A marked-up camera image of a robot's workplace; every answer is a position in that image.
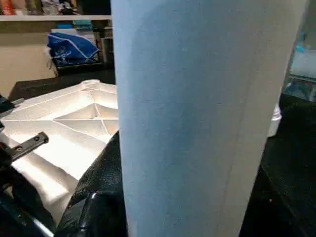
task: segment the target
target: black leather material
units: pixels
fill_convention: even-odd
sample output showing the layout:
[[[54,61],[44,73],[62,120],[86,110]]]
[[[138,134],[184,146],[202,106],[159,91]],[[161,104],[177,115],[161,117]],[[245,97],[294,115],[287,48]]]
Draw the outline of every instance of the black leather material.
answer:
[[[55,236],[127,236],[119,132],[79,180]]]

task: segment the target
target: light blue cylinder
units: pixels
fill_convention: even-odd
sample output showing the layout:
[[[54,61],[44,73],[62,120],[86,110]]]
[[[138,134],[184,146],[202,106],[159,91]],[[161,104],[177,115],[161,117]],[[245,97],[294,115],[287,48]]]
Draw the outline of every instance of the light blue cylinder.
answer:
[[[130,237],[238,235],[305,4],[112,1]]]

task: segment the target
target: screw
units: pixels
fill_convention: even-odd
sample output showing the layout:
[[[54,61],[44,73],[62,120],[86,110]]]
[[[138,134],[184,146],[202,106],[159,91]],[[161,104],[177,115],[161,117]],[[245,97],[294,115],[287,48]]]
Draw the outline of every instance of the screw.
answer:
[[[15,148],[15,150],[16,150],[17,152],[20,152],[20,151],[23,150],[23,148],[22,148],[22,147],[17,147],[17,148]]]

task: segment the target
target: white shelf board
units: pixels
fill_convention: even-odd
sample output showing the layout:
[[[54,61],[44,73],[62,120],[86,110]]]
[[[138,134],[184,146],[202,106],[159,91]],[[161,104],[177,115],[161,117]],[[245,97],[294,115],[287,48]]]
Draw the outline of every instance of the white shelf board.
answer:
[[[72,20],[111,20],[110,15],[71,15],[71,16],[0,16],[0,21],[72,21]]]

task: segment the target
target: black surface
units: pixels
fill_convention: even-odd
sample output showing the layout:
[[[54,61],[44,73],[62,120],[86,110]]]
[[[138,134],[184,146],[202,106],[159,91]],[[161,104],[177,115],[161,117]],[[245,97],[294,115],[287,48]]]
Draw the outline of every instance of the black surface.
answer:
[[[282,120],[267,140],[241,237],[316,236],[316,106],[281,97]]]
[[[19,98],[30,99],[76,85],[81,81],[88,79],[98,79],[103,83],[115,84],[115,73],[114,70],[102,70],[92,73],[80,73],[50,79],[20,81],[15,84],[10,93],[9,99],[12,101]]]

